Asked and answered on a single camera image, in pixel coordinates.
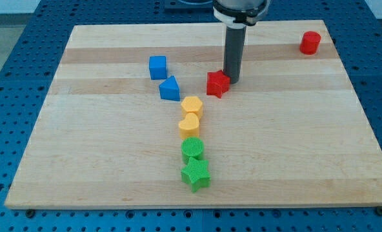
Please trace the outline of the robot arm flange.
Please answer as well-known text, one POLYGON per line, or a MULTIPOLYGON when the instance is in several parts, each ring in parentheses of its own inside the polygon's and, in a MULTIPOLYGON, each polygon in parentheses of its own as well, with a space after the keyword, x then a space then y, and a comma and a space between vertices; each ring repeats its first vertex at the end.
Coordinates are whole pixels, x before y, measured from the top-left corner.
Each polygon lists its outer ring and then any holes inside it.
POLYGON ((254 26, 268 13, 271 0, 213 0, 214 17, 233 29, 254 26))

